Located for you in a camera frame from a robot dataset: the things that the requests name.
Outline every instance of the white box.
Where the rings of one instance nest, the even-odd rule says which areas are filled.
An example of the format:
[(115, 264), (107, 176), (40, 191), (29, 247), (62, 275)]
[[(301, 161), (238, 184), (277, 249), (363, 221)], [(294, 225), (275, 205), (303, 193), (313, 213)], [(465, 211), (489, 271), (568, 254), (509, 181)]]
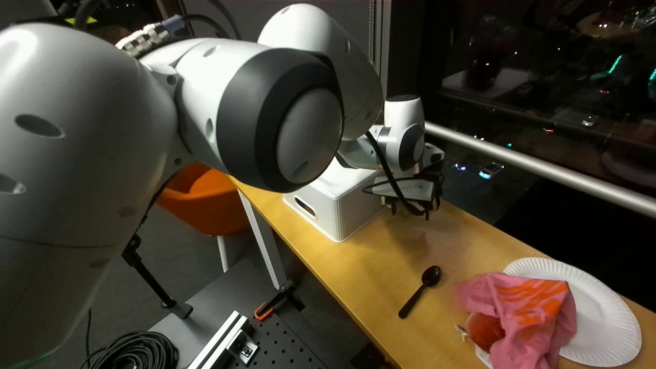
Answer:
[(384, 210), (380, 197), (363, 193), (378, 174), (378, 171), (345, 169), (333, 161), (320, 179), (283, 199), (325, 235), (343, 243)]

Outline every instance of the spoon handle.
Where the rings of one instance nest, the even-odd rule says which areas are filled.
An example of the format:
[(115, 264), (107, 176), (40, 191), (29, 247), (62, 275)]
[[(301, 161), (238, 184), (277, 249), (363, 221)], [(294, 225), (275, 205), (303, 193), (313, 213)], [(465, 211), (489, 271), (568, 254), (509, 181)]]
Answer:
[(415, 305), (417, 299), (423, 296), (425, 288), (427, 288), (427, 286), (421, 286), (421, 288), (411, 296), (411, 299), (406, 301), (406, 305), (398, 311), (398, 319), (405, 321), (405, 319), (411, 314), (413, 305)]

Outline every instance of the orange chair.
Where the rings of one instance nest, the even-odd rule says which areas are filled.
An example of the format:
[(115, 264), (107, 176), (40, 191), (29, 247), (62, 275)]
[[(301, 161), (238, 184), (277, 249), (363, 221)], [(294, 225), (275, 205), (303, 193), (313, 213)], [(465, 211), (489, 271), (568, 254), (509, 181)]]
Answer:
[(251, 225), (228, 174), (190, 164), (165, 187), (157, 203), (192, 230), (218, 238), (221, 269), (229, 269), (228, 249), (245, 244)]

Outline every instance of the table leg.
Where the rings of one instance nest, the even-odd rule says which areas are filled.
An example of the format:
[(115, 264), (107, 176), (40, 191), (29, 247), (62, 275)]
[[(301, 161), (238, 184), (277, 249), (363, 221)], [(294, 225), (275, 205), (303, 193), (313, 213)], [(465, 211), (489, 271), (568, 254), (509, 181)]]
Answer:
[(248, 223), (253, 227), (254, 240), (261, 249), (264, 267), (269, 271), (271, 284), (275, 290), (283, 290), (285, 286), (289, 286), (285, 267), (283, 267), (283, 258), (280, 253), (280, 247), (275, 243), (273, 230), (269, 227), (269, 223), (264, 221), (264, 218), (258, 213), (258, 210), (253, 207), (253, 203), (248, 201), (248, 197), (245, 197), (241, 193)]

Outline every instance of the metal frame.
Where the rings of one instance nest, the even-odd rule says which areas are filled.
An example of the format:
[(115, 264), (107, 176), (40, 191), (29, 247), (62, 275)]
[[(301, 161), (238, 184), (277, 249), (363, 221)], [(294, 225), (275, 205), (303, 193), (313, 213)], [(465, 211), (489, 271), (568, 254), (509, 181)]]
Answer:
[(656, 220), (656, 199), (427, 122), (427, 133)]
[(261, 211), (254, 210), (254, 205), (248, 201), (248, 197), (242, 191), (241, 191), (241, 199), (242, 199), (253, 235), (261, 249), (271, 284), (275, 290), (283, 290), (285, 286), (289, 286), (289, 276), (285, 273), (285, 264), (283, 264), (275, 233), (269, 227), (267, 220), (261, 216)]

